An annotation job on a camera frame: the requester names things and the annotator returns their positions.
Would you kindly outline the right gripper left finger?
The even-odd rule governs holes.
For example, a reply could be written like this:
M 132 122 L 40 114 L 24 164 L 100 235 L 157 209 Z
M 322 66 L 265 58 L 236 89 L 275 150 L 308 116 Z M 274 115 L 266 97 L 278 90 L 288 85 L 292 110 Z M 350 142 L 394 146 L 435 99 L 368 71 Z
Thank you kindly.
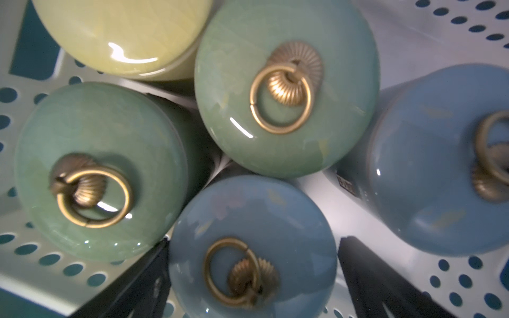
M 162 317 L 170 293 L 169 245 L 164 238 L 72 317 Z

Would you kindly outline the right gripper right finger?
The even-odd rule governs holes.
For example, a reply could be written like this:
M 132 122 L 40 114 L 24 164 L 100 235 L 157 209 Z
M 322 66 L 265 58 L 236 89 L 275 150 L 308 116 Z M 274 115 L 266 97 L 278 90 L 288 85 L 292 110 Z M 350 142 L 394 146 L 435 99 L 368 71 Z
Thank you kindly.
M 357 317 L 453 317 L 358 238 L 343 237 L 337 256 Z

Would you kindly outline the light blue canister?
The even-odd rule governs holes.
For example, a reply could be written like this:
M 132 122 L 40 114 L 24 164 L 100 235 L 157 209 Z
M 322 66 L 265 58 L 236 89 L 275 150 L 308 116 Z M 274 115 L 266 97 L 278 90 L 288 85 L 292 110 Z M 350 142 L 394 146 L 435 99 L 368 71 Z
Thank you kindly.
M 327 178 L 396 236 L 468 256 L 508 244 L 508 69 L 460 64 L 383 89 Z

